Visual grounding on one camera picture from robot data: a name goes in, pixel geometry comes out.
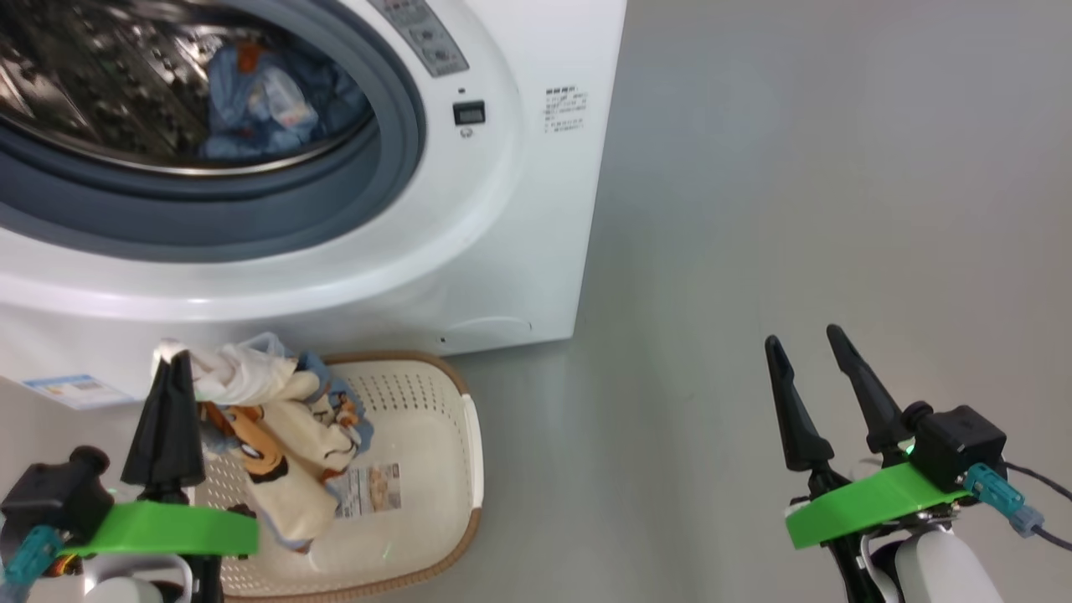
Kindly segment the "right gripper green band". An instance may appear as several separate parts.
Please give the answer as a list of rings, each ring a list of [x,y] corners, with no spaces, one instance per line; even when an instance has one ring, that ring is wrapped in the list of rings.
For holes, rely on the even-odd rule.
[[[869,363],[837,324],[827,325],[827,339],[834,358],[849,380],[868,435],[866,442],[874,454],[900,454],[900,443],[911,433],[900,423],[900,407],[885,389]],[[770,335],[765,340],[766,370],[770,376],[775,412],[780,427],[781,455],[789,471],[828,470],[834,451],[817,431],[807,408],[794,385],[794,369],[781,347]],[[935,487],[910,464],[884,468],[870,477],[849,483],[815,497],[785,517],[785,526],[794,549],[808,549],[831,539],[838,539],[893,523],[918,512],[952,504],[970,497],[966,490],[946,492]]]

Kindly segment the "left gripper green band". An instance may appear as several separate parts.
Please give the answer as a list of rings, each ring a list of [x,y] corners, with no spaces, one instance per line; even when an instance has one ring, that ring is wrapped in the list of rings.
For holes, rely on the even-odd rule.
[[[142,405],[122,483],[157,488],[168,479],[166,436],[172,416],[173,476],[180,487],[204,481],[204,456],[198,401],[190,351],[173,355],[172,365],[157,362],[151,388]],[[116,502],[80,492],[59,503],[59,529],[72,538],[66,554],[176,554],[177,556],[240,557],[260,551],[260,527],[255,518],[222,508],[133,499]]]

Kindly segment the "cream and blue printed garment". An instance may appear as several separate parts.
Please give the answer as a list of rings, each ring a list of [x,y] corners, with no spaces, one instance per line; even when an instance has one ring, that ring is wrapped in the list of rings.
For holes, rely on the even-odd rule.
[[[245,492],[276,542],[306,554],[340,508],[328,484],[370,448],[360,398],[314,352],[291,351],[274,333],[214,350],[176,340],[157,359],[187,353],[203,447],[239,464]]]

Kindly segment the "blue bear print garment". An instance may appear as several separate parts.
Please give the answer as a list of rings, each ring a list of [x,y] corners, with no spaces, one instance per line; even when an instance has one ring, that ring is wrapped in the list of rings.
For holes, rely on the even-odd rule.
[[[302,39],[226,44],[208,62],[207,76],[209,127],[199,156],[210,162],[295,155],[348,134],[373,115],[343,65]]]

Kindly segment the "basket barcode label sticker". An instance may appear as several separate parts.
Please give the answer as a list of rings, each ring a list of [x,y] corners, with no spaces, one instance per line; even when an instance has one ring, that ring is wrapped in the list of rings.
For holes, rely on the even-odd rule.
[[[363,518],[403,508],[401,466],[349,466],[341,476],[329,477],[326,488],[338,501],[336,518]]]

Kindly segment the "white basket with brown rim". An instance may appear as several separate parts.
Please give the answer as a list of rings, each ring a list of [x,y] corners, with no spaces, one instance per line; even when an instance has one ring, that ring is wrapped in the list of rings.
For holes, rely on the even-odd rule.
[[[355,603],[432,580],[468,550],[482,516],[485,468],[477,409],[463,378],[425,353],[329,356],[374,429],[351,466],[399,464],[401,510],[334,518],[306,554],[285,549],[260,523],[233,458],[207,455],[193,503],[245,504],[260,551],[222,563],[224,603]]]

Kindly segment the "white front-load washing machine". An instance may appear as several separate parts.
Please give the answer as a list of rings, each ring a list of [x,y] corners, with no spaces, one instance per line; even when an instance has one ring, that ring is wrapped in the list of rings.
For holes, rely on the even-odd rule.
[[[88,374],[142,402],[164,338],[570,338],[627,3],[0,0],[0,383]],[[372,117],[204,160],[215,52],[294,39]]]

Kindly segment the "blue energy label sticker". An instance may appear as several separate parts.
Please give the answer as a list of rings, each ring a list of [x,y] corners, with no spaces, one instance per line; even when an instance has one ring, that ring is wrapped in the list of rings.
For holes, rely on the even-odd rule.
[[[59,376],[17,383],[46,399],[74,410],[93,410],[119,405],[138,405],[134,396],[116,389],[107,382],[88,374]]]

